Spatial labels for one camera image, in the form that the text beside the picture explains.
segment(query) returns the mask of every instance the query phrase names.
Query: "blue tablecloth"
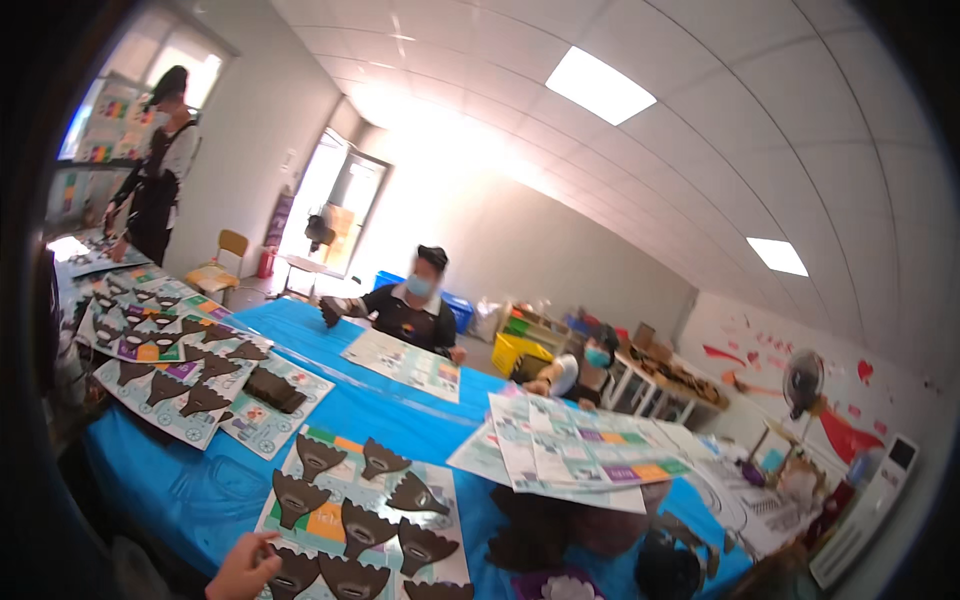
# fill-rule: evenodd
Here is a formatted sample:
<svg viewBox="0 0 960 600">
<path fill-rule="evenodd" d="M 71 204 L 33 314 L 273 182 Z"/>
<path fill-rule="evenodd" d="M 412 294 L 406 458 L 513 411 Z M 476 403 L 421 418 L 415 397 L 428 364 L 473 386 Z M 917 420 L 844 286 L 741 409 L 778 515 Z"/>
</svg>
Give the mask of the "blue tablecloth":
<svg viewBox="0 0 960 600">
<path fill-rule="evenodd" d="M 327 329 L 321 313 L 302 302 L 281 299 L 231 317 L 275 340 L 279 352 L 337 385 L 307 419 L 343 438 L 362 443 L 374 437 L 399 454 L 443 465 L 483 421 L 487 392 L 504 382 L 462 369 L 460 404 L 445 402 L 354 365 L 340 353 L 363 329 L 341 322 Z M 306 357 L 366 386 L 351 385 L 303 361 Z M 185 560 L 212 576 L 236 540 L 251 531 L 293 439 L 267 462 L 219 432 L 205 452 L 176 442 L 164 446 L 114 407 L 88 428 L 84 442 L 98 484 L 114 509 L 124 511 Z M 510 598 L 510 574 L 484 560 L 487 540 L 506 520 L 489 498 L 493 483 L 455 472 L 457 500 L 470 580 L 476 598 Z M 724 531 L 700 495 L 677 480 L 661 504 L 708 543 L 723 547 Z M 572 548 L 570 561 L 586 570 L 607 597 L 637 598 L 636 551 L 608 560 Z M 750 566 L 740 549 L 721 555 L 717 577 L 703 595 L 716 595 Z"/>
</svg>

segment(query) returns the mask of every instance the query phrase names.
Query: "black hair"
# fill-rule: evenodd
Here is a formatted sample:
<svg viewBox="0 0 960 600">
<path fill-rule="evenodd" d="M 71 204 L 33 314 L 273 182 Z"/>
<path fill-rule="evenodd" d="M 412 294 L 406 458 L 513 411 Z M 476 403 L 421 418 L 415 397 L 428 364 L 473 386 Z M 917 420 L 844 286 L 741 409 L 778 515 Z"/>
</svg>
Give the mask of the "black hair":
<svg viewBox="0 0 960 600">
<path fill-rule="evenodd" d="M 186 68 L 179 64 L 170 67 L 170 70 L 163 74 L 160 81 L 156 82 L 154 94 L 147 104 L 152 107 L 174 94 L 186 93 L 186 78 L 188 75 Z"/>
<path fill-rule="evenodd" d="M 433 267 L 440 272 L 441 275 L 444 274 L 446 263 L 449 262 L 446 258 L 446 252 L 444 252 L 444 249 L 440 246 L 435 246 L 433 248 L 417 246 L 417 258 L 422 258 L 433 265 Z"/>
</svg>

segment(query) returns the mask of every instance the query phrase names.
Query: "black shirt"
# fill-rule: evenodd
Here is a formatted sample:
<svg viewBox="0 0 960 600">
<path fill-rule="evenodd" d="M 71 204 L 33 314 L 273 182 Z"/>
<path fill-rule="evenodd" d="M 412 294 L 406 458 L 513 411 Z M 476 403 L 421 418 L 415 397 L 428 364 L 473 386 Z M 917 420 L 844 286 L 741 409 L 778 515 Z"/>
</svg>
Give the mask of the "black shirt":
<svg viewBox="0 0 960 600">
<path fill-rule="evenodd" d="M 367 313 L 377 313 L 373 328 L 419 348 L 450 357 L 457 344 L 457 322 L 446 300 L 436 297 L 421 310 L 411 308 L 404 296 L 406 286 L 392 283 L 360 298 Z"/>
</svg>

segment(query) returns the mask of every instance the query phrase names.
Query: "face mask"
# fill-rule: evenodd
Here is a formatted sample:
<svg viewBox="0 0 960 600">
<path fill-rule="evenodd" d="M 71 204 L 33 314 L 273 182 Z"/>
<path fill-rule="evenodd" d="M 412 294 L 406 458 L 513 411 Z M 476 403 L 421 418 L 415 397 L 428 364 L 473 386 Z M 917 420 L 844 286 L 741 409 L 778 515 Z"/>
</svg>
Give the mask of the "face mask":
<svg viewBox="0 0 960 600">
<path fill-rule="evenodd" d="M 426 298 L 430 294 L 433 284 L 426 279 L 421 279 L 415 275 L 407 277 L 407 290 L 414 296 Z"/>
<path fill-rule="evenodd" d="M 600 348 L 595 348 L 593 346 L 588 347 L 584 350 L 584 358 L 587 359 L 587 362 L 591 367 L 597 369 L 605 369 L 610 366 L 610 355 Z"/>
</svg>

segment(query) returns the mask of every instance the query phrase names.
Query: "white ceiling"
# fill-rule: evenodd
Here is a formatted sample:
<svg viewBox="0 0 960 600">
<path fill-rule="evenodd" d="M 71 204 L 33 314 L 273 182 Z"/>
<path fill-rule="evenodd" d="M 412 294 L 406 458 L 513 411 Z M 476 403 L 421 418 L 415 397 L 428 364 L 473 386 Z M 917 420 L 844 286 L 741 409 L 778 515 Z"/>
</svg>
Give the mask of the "white ceiling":
<svg viewBox="0 0 960 600">
<path fill-rule="evenodd" d="M 357 97 L 372 85 L 472 117 L 536 166 L 539 189 L 697 287 L 915 372 L 954 369 L 950 167 L 845 2 L 273 2 L 374 124 Z M 658 102 L 614 127 L 547 89 L 571 44 Z M 810 277 L 770 271 L 746 237 L 789 241 Z"/>
</svg>

